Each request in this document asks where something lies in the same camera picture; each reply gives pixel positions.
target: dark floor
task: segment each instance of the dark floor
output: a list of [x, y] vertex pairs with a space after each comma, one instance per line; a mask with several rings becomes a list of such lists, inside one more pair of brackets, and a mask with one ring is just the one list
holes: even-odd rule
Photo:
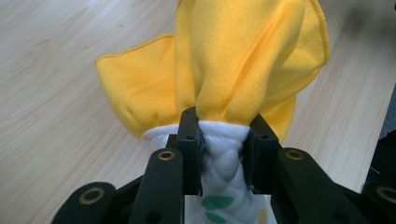
[[383, 138], [391, 131], [396, 130], [396, 86], [393, 89], [392, 98], [390, 99], [387, 115], [382, 126], [379, 138]]

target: garment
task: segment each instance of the garment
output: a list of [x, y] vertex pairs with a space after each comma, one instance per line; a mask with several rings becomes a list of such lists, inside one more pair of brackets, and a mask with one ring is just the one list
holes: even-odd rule
[[254, 223], [262, 197], [244, 185], [239, 158], [248, 125], [260, 113], [283, 140], [296, 94], [329, 60], [328, 42], [316, 0], [184, 0], [174, 35], [102, 56], [96, 68], [122, 124], [154, 148], [196, 106], [204, 197], [189, 200], [191, 222]]

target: yellow fabric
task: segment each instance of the yellow fabric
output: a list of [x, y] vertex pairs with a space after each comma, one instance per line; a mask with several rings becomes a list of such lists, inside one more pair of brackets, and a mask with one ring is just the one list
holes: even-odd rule
[[249, 125], [261, 113], [282, 140], [295, 96], [329, 60], [316, 0], [179, 1], [175, 37], [164, 35], [96, 68], [108, 100], [136, 137], [199, 119]]

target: wood grain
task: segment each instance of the wood grain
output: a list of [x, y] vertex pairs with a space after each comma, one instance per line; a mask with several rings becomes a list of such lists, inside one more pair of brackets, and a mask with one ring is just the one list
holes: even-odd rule
[[[78, 187], [117, 188], [151, 151], [111, 111], [93, 67], [174, 32], [176, 0], [0, 3], [0, 223], [50, 223]], [[321, 1], [332, 59], [298, 97], [283, 145], [359, 190], [396, 82], [394, 2]]]

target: white fabric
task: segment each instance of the white fabric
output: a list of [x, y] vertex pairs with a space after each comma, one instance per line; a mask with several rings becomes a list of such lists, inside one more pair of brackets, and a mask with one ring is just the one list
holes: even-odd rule
[[[186, 196], [186, 223], [276, 223], [265, 197], [253, 195], [245, 183], [240, 153], [249, 127], [204, 120], [199, 121], [199, 127], [205, 141], [201, 180], [204, 195]], [[164, 148], [168, 135], [176, 134], [177, 129], [178, 125], [168, 125], [149, 130], [142, 141], [154, 149]]]

